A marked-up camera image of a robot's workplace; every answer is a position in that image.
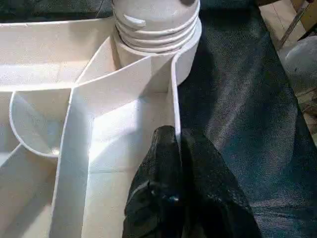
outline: plastic divider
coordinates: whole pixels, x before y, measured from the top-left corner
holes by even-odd
[[[79,238],[83,223],[93,118],[81,99],[68,107],[53,199],[51,238]]]

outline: gloved hand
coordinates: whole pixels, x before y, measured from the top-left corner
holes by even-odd
[[[246,196],[213,144],[163,126],[132,181],[123,238],[260,238]]]
[[[184,191],[179,148],[172,126],[155,130],[136,172],[125,207],[123,238],[181,238]]]

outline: black fabric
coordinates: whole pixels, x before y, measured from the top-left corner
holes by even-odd
[[[110,0],[4,0],[0,21],[104,17]],[[317,237],[317,151],[252,0],[201,0],[202,38],[179,86],[183,128],[223,156],[264,237]]]
[[[213,144],[201,133],[183,129],[181,148],[191,218],[187,236],[262,237],[246,196]]]
[[[173,127],[155,130],[131,183],[124,213],[123,238],[181,238],[183,175]]]

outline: compartment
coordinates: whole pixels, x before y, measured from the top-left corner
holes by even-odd
[[[11,92],[0,92],[0,167],[7,160],[9,154],[19,144],[13,134],[9,122],[9,105]]]
[[[120,68],[121,65],[114,38],[109,36],[91,58],[77,82],[87,82],[117,71]]]
[[[56,165],[21,144],[0,167],[0,237],[48,237]]]
[[[112,18],[2,24],[1,87],[75,82],[113,28]]]
[[[17,139],[30,151],[58,157],[70,89],[14,92],[10,123]]]
[[[151,65],[147,57],[74,89],[59,159],[51,237],[121,236],[130,183],[154,130],[171,124],[180,131],[171,80],[164,90],[156,89]],[[170,79],[170,71],[165,77]],[[71,166],[80,169],[66,169]],[[87,190],[82,187],[85,178]],[[76,206],[58,208],[63,200]]]

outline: white plastic surface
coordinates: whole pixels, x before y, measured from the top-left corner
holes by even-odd
[[[46,237],[51,224],[55,168],[22,145],[2,164],[0,237]]]
[[[0,237],[121,237],[154,130],[173,125],[179,139],[177,83],[190,71],[200,23],[167,54],[128,48],[112,18],[4,30]]]

